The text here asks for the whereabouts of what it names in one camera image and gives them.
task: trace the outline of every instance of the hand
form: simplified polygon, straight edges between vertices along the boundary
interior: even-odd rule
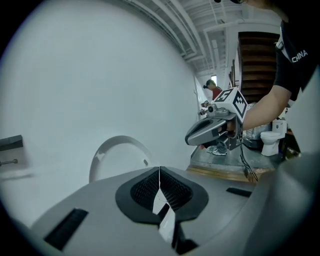
[[[228,132],[234,132],[234,131],[235,131],[235,128],[236,128],[236,126],[235,126],[235,120],[231,120],[231,121],[228,121],[228,122],[226,123],[226,130],[227,130]],[[201,150],[203,150],[203,149],[205,148],[205,146],[204,146],[204,145],[199,145],[199,148],[200,148]]]

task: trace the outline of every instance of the sleeve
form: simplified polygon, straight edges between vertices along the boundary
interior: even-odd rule
[[[273,85],[281,86],[289,90],[292,93],[290,99],[293,101],[297,99],[301,87],[300,79],[298,75],[295,74],[297,74],[297,72],[290,61],[280,50],[276,50],[276,74]]]

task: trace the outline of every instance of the sneaker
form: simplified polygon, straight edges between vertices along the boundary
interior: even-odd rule
[[[212,153],[213,153],[213,151],[214,151],[214,147],[213,147],[213,146],[211,146],[211,147],[209,147],[209,149],[208,149],[207,153],[212,154]]]
[[[212,151],[212,154],[216,156],[225,156],[227,153],[219,153],[218,149],[215,149],[214,151]]]

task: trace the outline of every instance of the toilet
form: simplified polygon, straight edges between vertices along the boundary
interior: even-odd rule
[[[260,138],[263,142],[261,154],[270,157],[279,153],[279,141],[284,138],[287,132],[287,122],[285,120],[274,120],[272,131],[263,131]]]

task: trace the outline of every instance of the person in red shirt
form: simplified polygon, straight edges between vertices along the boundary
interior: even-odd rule
[[[218,87],[216,85],[215,81],[213,81],[211,79],[206,81],[203,88],[209,89],[210,91],[212,91],[212,100],[214,100],[216,97],[218,97],[218,95],[222,92],[222,89],[220,87]],[[209,150],[207,152],[212,153],[216,156],[226,156],[227,155],[227,148],[223,143],[218,143],[218,145],[216,146],[215,149],[212,146],[209,148]]]
[[[218,87],[213,80],[206,81],[205,85],[203,86],[205,89],[209,89],[212,91],[212,100],[214,100],[218,95],[222,92],[221,88]]]

